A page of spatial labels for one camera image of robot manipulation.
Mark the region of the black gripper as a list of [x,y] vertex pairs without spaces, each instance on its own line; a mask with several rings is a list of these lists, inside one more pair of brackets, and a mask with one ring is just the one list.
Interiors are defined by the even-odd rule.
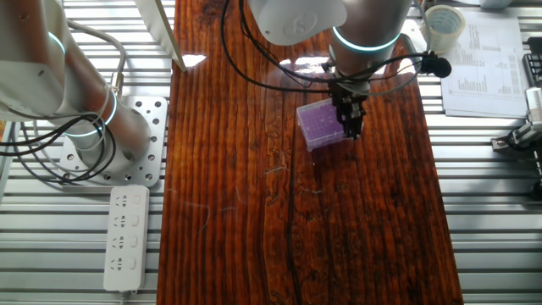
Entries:
[[335,107],[336,120],[341,125],[346,124],[345,132],[348,138],[358,139],[363,128],[363,117],[366,115],[362,104],[368,99],[368,95],[339,82],[330,82],[328,88],[332,105]]

